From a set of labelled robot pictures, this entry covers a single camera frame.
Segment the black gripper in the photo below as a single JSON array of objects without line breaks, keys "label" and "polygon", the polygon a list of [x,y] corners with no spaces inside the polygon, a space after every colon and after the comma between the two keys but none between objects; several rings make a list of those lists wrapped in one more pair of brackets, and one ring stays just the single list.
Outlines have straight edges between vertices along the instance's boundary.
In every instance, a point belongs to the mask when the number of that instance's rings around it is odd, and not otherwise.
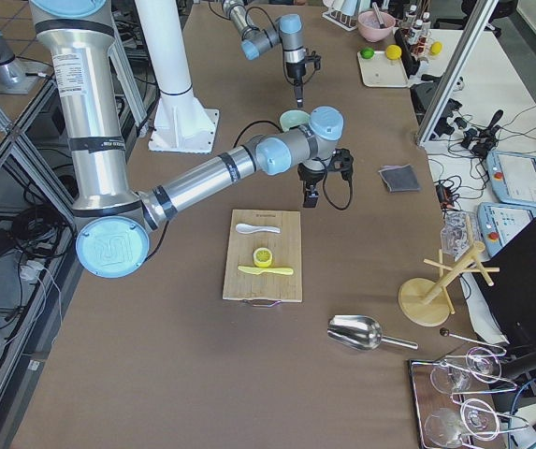
[{"label": "black gripper", "polygon": [[301,163],[297,166],[297,174],[303,182],[303,207],[315,207],[319,200],[317,184],[327,178],[327,165],[323,161],[317,162],[318,167],[308,167]]},{"label": "black gripper", "polygon": [[304,61],[285,63],[286,77],[294,83],[295,99],[298,107],[303,107],[303,77],[306,75],[306,65]]}]

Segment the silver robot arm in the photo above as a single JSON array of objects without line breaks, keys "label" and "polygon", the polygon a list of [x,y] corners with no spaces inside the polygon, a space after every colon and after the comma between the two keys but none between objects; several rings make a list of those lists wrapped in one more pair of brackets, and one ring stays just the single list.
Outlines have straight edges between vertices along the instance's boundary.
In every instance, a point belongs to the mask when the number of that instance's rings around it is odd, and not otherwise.
[{"label": "silver robot arm", "polygon": [[[34,1],[30,8],[36,36],[51,52],[79,187],[73,205],[77,254],[94,275],[134,272],[147,260],[151,231],[255,172],[276,175],[334,154],[343,119],[322,106],[305,124],[253,138],[150,192],[136,192],[127,179],[111,83],[115,35],[109,2]],[[210,152],[219,113],[194,95],[175,4],[140,1],[137,10],[161,92],[152,146]]]},{"label": "silver robot arm", "polygon": [[281,47],[285,78],[292,83],[297,107],[304,105],[304,77],[310,56],[304,45],[303,24],[298,14],[282,15],[275,21],[268,17],[266,28],[258,27],[250,9],[242,1],[222,1],[222,11],[234,24],[241,38],[241,49],[252,61],[268,51]]}]

